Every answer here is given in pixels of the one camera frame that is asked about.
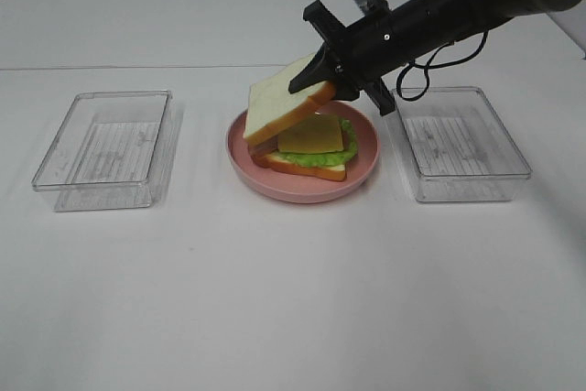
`cheese slice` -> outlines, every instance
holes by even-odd
[[[319,154],[343,151],[342,130],[335,114],[313,114],[278,134],[282,153]]]

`plastic plate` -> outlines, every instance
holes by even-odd
[[[380,142],[371,122],[348,104],[330,102],[320,108],[322,114],[337,114],[349,119],[358,137],[358,155],[346,164],[342,182],[278,173],[258,167],[248,154],[243,140],[246,112],[232,123],[226,136],[228,156],[240,179],[253,190],[279,201],[320,203],[338,199],[356,190],[371,174],[378,160]]]

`bread slice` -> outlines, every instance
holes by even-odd
[[[259,167],[271,168],[279,173],[314,176],[320,179],[336,181],[346,179],[346,166],[344,164],[335,167],[302,167],[283,159],[276,152],[267,155],[252,155],[251,158]]]
[[[289,82],[311,61],[313,54],[294,61],[285,69],[250,87],[244,140],[256,146],[302,121],[331,100],[336,86],[322,81],[289,93]]]
[[[335,167],[302,167],[277,153],[277,137],[273,136],[256,146],[248,146],[248,154],[253,162],[262,168],[271,168],[279,173],[314,176],[320,179],[342,181],[346,179],[346,166],[341,164]]]

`clear plastic container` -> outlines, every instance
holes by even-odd
[[[417,201],[510,201],[530,178],[531,168],[482,90],[431,88],[413,103],[392,94],[398,118],[386,124]]]
[[[37,174],[55,212],[144,208],[160,198],[177,141],[171,93],[77,95]]]

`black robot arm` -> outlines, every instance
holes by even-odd
[[[297,92],[333,81],[336,99],[352,101],[364,90],[381,114],[395,110],[381,77],[433,49],[501,26],[516,16],[562,11],[581,0],[410,0],[395,10],[386,0],[354,0],[364,17],[345,27],[319,0],[303,18],[324,43],[289,84]]]

